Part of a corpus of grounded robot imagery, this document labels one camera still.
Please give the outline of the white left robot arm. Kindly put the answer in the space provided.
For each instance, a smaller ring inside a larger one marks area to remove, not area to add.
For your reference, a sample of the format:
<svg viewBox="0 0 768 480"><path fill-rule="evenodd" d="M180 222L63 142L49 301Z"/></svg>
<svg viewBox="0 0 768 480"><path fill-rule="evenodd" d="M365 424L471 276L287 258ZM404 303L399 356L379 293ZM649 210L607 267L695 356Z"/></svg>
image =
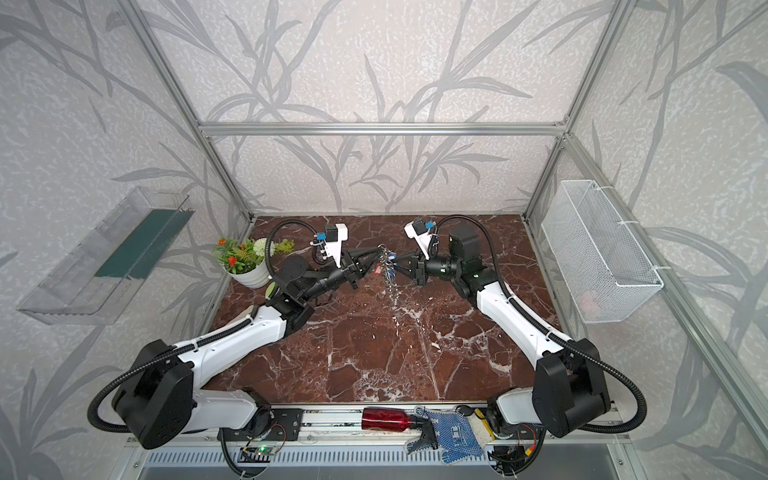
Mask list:
<svg viewBox="0 0 768 480"><path fill-rule="evenodd" d="M260 434L269 403L252 389L206 389L215 376L251 352L299 331L315 311L313 300L344 284L355 286L380 260L382 247L344 247L348 229L328 225L310 244L315 264L291 254L279 267L264 264L274 283L262 304L247 308L227 325L169 345L146 344L131 368L109 382L90 402L86 416L103 432L130 434L147 449L182 434L209 429Z"/></svg>

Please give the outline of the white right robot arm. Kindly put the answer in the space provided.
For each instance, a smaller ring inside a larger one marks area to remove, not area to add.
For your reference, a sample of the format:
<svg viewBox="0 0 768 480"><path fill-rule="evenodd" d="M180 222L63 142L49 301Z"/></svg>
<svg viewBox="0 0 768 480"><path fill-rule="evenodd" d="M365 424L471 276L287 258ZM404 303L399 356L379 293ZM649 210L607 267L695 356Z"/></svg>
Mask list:
<svg viewBox="0 0 768 480"><path fill-rule="evenodd" d="M454 216L449 251L438 252L441 221L413 220L404 227L417 249L393 258L397 272L423 286L430 279L450 282L460 297L492 320L518 346L534 369L530 388L511 389L488 401L486 418L493 434L511 436L518 426L537 426L557 438L575 430L618 435L640 427L648 415L641 389L625 374L600 358L587 339L574 340L552 327L523 302L501 276L497 262L486 265L481 245L491 243L485 226L465 216ZM615 425L597 418L611 408L608 377L632 395L634 415Z"/></svg>

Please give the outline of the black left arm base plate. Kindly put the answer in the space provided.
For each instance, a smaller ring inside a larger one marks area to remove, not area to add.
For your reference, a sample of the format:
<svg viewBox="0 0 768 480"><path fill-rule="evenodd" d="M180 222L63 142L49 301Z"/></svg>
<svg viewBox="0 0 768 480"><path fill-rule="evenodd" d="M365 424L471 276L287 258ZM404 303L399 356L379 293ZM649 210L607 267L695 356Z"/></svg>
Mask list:
<svg viewBox="0 0 768 480"><path fill-rule="evenodd" d="M256 437L257 441L294 442L298 440L304 410L278 408L272 412L266 430Z"/></svg>

